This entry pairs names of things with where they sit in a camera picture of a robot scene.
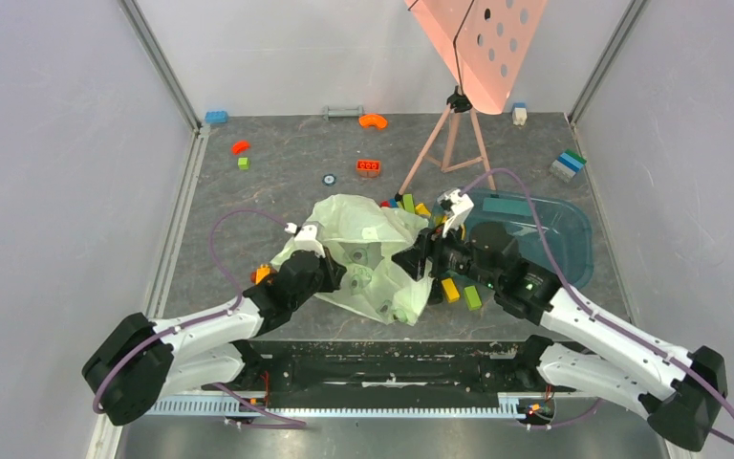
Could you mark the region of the green avocado plastic bag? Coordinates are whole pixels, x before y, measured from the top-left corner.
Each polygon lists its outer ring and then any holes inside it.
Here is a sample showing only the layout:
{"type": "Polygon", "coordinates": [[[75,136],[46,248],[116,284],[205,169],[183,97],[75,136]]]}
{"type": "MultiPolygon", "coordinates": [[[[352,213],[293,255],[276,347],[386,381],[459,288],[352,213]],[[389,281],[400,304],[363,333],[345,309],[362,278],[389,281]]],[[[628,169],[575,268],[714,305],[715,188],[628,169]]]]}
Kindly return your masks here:
{"type": "Polygon", "coordinates": [[[417,323],[432,279],[413,279],[392,256],[414,244],[429,227],[427,219],[363,196],[335,194],[315,203],[307,221],[319,226],[317,239],[346,268],[340,289],[318,293],[319,299],[384,324],[417,323]]]}

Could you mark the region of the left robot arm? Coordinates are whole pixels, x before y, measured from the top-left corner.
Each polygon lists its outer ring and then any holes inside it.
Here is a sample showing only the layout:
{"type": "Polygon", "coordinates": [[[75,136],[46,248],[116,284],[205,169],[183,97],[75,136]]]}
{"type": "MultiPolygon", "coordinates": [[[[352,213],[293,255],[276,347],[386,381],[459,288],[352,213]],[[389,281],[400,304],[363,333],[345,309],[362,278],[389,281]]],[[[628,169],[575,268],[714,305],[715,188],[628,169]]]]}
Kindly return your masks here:
{"type": "Polygon", "coordinates": [[[212,383],[253,388],[262,364],[249,340],[287,323],[312,296],[338,291],[346,272],[330,254],[296,251],[222,305],[171,319],[123,318],[81,370],[94,411],[125,426],[179,392],[212,383]]]}

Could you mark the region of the yellow wooden block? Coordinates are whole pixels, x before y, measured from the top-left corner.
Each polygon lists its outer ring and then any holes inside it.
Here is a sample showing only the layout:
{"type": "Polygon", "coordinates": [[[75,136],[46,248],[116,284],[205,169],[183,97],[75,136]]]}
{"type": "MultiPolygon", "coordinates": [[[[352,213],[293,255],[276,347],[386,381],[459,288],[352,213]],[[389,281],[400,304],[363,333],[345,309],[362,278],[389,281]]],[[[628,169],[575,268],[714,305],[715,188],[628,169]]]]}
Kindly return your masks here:
{"type": "Polygon", "coordinates": [[[441,281],[443,297],[448,303],[454,303],[460,299],[460,292],[452,278],[445,278],[441,281]]]}

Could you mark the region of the long green block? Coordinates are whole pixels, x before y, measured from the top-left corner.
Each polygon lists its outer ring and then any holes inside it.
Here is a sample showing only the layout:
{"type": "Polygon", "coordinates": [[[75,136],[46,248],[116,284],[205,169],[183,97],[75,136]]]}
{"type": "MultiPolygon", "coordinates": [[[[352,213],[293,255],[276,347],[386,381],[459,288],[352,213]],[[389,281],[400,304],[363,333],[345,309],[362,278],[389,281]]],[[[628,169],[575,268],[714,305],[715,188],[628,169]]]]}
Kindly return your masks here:
{"type": "Polygon", "coordinates": [[[407,212],[412,214],[416,213],[414,198],[411,194],[403,194],[401,196],[400,206],[407,212]]]}

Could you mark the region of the orange yellow toy car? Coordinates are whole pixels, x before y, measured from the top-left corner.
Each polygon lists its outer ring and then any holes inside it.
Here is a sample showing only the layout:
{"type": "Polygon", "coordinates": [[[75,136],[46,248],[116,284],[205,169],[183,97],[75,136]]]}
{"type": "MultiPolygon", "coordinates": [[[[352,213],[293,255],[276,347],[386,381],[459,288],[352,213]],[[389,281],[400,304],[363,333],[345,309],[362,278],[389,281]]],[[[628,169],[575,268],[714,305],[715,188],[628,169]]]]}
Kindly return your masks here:
{"type": "Polygon", "coordinates": [[[271,264],[262,264],[250,273],[249,280],[256,285],[275,272],[276,269],[271,264]]]}

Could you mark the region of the red lego brick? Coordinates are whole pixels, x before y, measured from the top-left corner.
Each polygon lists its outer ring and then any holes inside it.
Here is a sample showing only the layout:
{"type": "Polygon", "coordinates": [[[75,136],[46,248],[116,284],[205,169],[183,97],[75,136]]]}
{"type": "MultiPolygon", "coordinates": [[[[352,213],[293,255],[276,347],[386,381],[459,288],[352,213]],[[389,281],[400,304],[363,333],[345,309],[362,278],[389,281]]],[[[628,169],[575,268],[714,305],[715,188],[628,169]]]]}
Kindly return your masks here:
{"type": "Polygon", "coordinates": [[[364,178],[376,178],[381,172],[381,161],[361,159],[356,161],[356,173],[364,178]]]}

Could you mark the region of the teal plastic tub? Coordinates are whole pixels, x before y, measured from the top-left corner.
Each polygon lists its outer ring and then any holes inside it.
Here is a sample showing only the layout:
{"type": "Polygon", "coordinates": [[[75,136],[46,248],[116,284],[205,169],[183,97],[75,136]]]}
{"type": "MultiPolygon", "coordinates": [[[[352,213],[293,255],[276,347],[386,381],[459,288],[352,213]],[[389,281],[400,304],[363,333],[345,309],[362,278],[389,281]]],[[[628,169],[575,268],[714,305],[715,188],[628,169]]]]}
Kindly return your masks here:
{"type": "Polygon", "coordinates": [[[467,230],[483,222],[500,222],[515,237],[527,259],[551,269],[535,222],[541,223],[554,260],[573,286],[586,286],[594,275],[593,226],[574,204],[533,197],[533,208],[521,193],[474,188],[468,192],[474,207],[465,221],[467,230]]]}

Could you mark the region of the small green cube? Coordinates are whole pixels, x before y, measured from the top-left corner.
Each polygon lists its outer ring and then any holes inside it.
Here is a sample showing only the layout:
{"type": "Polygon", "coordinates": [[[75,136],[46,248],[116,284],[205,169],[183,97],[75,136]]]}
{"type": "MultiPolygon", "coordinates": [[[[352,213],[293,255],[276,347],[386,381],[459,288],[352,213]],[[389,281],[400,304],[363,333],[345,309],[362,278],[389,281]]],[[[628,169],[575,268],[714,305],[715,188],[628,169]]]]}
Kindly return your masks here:
{"type": "Polygon", "coordinates": [[[241,157],[241,158],[239,158],[237,165],[238,165],[238,168],[240,170],[248,170],[249,167],[250,167],[249,158],[247,158],[247,157],[241,157]]]}

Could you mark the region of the grey blue green brick stack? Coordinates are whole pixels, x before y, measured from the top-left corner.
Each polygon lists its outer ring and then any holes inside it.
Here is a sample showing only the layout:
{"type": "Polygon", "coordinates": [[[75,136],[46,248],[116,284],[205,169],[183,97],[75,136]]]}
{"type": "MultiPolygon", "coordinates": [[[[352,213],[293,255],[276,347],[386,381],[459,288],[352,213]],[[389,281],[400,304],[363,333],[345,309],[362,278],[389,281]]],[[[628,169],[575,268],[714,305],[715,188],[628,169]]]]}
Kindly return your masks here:
{"type": "Polygon", "coordinates": [[[550,165],[549,172],[561,181],[570,182],[581,172],[587,160],[570,149],[564,150],[550,165]]]}

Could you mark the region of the orange curved block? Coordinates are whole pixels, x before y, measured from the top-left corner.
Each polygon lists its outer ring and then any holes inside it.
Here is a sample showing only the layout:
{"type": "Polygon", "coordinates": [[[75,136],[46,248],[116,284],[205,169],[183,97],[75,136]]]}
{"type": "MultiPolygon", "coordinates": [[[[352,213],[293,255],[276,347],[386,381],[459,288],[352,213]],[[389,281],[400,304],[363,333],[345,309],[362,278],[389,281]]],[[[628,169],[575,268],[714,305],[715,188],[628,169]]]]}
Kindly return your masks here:
{"type": "Polygon", "coordinates": [[[374,128],[377,130],[383,130],[389,124],[388,120],[384,116],[374,113],[360,116],[358,118],[358,123],[362,128],[374,128]]]}

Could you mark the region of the pink tripod stand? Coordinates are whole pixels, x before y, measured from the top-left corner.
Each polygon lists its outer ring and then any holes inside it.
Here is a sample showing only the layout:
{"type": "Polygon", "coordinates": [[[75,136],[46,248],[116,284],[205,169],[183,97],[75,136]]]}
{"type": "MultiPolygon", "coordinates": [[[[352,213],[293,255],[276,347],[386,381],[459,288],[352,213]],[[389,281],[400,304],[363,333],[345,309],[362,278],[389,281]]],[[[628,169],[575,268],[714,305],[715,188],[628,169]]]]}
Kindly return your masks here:
{"type": "Polygon", "coordinates": [[[445,108],[418,153],[415,161],[407,172],[406,177],[402,181],[399,190],[396,193],[397,197],[401,197],[406,192],[424,161],[428,161],[436,165],[443,173],[464,169],[474,164],[481,164],[484,171],[490,170],[490,160],[482,128],[479,123],[478,112],[474,108],[468,96],[464,93],[463,87],[460,84],[455,86],[453,93],[446,99],[445,108]],[[479,154],[475,158],[460,163],[454,163],[453,158],[457,138],[460,132],[461,120],[465,113],[469,116],[479,154]],[[445,147],[443,149],[443,156],[438,160],[430,155],[430,150],[445,126],[447,127],[445,147]]]}

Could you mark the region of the red arch block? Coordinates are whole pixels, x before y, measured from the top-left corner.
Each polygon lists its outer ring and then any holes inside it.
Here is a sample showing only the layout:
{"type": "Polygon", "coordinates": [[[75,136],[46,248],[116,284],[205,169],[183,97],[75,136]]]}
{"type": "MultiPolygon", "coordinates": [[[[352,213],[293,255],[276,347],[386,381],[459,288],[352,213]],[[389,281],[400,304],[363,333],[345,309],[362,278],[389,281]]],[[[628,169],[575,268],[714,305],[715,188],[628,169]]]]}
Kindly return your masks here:
{"type": "Polygon", "coordinates": [[[249,149],[250,143],[248,141],[238,141],[231,146],[230,151],[233,155],[237,156],[249,149]]]}

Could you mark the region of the blue lego brick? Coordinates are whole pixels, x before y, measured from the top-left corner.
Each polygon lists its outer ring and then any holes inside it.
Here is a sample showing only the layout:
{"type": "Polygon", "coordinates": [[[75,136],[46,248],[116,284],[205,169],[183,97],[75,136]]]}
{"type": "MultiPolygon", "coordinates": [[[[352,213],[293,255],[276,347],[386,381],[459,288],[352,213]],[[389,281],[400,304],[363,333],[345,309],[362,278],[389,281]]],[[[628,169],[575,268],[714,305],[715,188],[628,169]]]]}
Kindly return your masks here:
{"type": "Polygon", "coordinates": [[[223,124],[228,121],[228,113],[224,110],[207,111],[205,113],[205,123],[210,125],[223,124]]]}

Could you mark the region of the pink perforated panel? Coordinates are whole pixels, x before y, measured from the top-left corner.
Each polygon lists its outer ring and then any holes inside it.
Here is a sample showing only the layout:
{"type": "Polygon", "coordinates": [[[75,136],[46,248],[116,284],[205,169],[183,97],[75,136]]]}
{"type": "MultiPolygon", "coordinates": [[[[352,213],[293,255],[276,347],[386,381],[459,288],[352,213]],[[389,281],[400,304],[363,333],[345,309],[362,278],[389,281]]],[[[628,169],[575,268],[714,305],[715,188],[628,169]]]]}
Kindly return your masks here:
{"type": "Polygon", "coordinates": [[[407,1],[474,109],[506,111],[547,3],[538,0],[407,1]]]}

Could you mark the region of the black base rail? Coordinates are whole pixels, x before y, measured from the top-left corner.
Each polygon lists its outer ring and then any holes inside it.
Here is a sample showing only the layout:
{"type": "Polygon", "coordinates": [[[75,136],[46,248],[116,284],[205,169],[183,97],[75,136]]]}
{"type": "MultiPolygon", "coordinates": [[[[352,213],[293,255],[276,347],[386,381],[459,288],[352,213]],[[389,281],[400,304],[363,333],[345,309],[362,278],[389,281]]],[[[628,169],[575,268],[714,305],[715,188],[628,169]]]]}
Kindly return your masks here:
{"type": "Polygon", "coordinates": [[[253,340],[227,383],[271,408],[493,407],[500,393],[543,395],[522,341],[253,340]]]}

